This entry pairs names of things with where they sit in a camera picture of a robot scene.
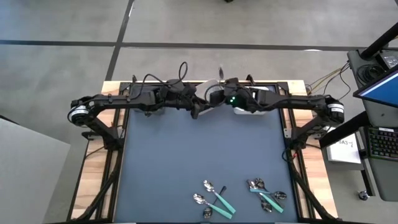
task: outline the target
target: black metal frame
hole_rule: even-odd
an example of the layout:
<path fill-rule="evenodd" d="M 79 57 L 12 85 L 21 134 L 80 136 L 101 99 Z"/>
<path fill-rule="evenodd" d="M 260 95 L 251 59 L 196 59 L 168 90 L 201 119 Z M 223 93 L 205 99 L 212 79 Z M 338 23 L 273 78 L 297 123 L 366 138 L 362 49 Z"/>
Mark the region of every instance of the black metal frame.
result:
<path fill-rule="evenodd" d="M 192 84 L 200 84 L 201 82 L 190 82 Z M 249 82 L 243 82 L 243 85 L 251 85 Z M 122 82 L 120 83 L 119 86 L 119 95 L 123 94 L 123 90 L 126 90 L 127 87 L 130 85 L 130 83 L 128 82 Z M 272 86 L 275 88 L 275 92 L 280 94 L 279 89 L 282 89 L 284 91 L 284 93 L 286 95 L 289 94 L 289 88 L 288 88 L 288 84 L 286 82 L 278 82 L 278 83 L 267 83 L 267 82 L 258 82 L 255 83 L 254 86 Z M 295 123 L 295 118 L 294 118 L 294 113 L 292 109 L 288 109 L 289 112 L 289 119 L 290 119 L 290 125 L 292 128 L 296 128 L 296 123 Z M 117 127 L 118 125 L 118 121 L 119 121 L 119 114 L 120 114 L 120 110 L 116 110 L 115 111 L 115 115 L 114 115 L 114 119 L 113 119 L 113 126 Z M 128 116 L 129 116 L 129 110 L 125 110 L 124 113 L 124 119 L 123 119 L 123 129 L 126 130 L 126 126 L 127 126 L 127 121 L 128 121 Z M 280 122 L 282 125 L 282 135 L 284 135 L 284 128 L 287 127 L 287 124 L 285 122 L 285 114 L 284 114 L 284 109 L 279 109 L 279 116 L 280 116 Z M 288 142 L 288 138 L 284 137 L 284 144 L 285 147 L 289 146 L 289 142 Z M 303 179 L 303 181 L 308 185 L 308 179 L 307 179 L 307 173 L 305 171 L 305 164 L 304 164 L 304 159 L 302 156 L 302 152 L 301 151 L 297 151 L 298 153 L 298 164 L 299 164 L 299 168 L 300 168 L 300 175 Z M 102 197 L 97 197 L 95 198 L 98 199 L 98 206 L 96 209 L 96 215 L 95 215 L 95 219 L 94 220 L 72 220 L 73 222 L 79 222 L 79 223 L 98 223 L 98 221 L 104 221 L 104 223 L 111 223 L 113 221 L 113 215 L 114 215 L 114 209 L 116 206 L 116 194 L 117 194 L 117 190 L 118 190 L 118 183 L 119 183 L 119 175 L 120 175 L 120 166 L 121 166 L 121 162 L 122 162 L 122 158 L 123 158 L 123 148 L 118 150 L 118 155 L 116 158 L 116 164 L 115 164 L 115 168 L 114 171 L 118 171 L 114 176 L 112 176 L 113 180 L 111 181 L 111 183 L 109 183 L 109 170 L 110 170 L 110 166 L 111 166 L 111 160 L 112 160 L 112 156 L 113 156 L 113 152 L 112 151 L 108 151 L 107 156 L 106 156 L 106 162 L 104 165 L 104 173 L 103 173 L 103 179 L 101 182 L 101 188 L 103 188 L 105 185 L 110 186 L 112 185 L 112 189 L 111 189 L 111 198 L 109 200 L 109 210 L 108 210 L 108 214 L 106 218 L 102 218 L 102 208 L 103 208 L 103 203 L 104 203 L 104 196 L 105 196 L 105 192 L 107 192 L 109 190 L 109 187 L 106 189 L 102 189 L 100 190 L 100 193 L 102 194 Z M 292 159 L 292 155 L 291 154 L 287 154 L 287 157 L 289 159 Z M 83 166 L 84 166 L 84 162 L 81 165 L 81 172 L 83 170 Z M 289 166 L 289 164 L 286 164 L 289 167 L 289 174 L 290 174 L 290 181 L 292 184 L 292 190 L 294 192 L 294 199 L 295 199 L 295 208 L 296 208 L 296 213 L 297 213 L 297 220 L 300 220 L 303 218 L 303 208 L 301 205 L 301 201 L 300 201 L 300 195 L 299 195 L 299 186 L 297 185 L 296 181 L 294 181 L 292 172 L 293 170 L 291 169 L 291 167 Z M 70 211 L 69 211 L 69 216 L 68 216 L 68 220 L 70 220 L 70 216 L 72 215 L 72 210 L 73 210 L 73 206 L 75 203 L 75 199 L 76 199 L 76 195 L 77 195 L 77 190 L 78 190 L 78 186 L 80 183 L 80 177 L 79 180 L 76 184 L 76 189 L 75 189 L 75 194 L 73 196 L 73 200 L 72 200 L 72 204 L 70 207 Z M 309 201 L 308 198 L 306 198 L 306 203 L 307 203 L 307 210 L 308 213 L 310 215 L 310 218 L 315 220 L 315 212 L 314 212 L 314 208 L 312 203 Z"/>

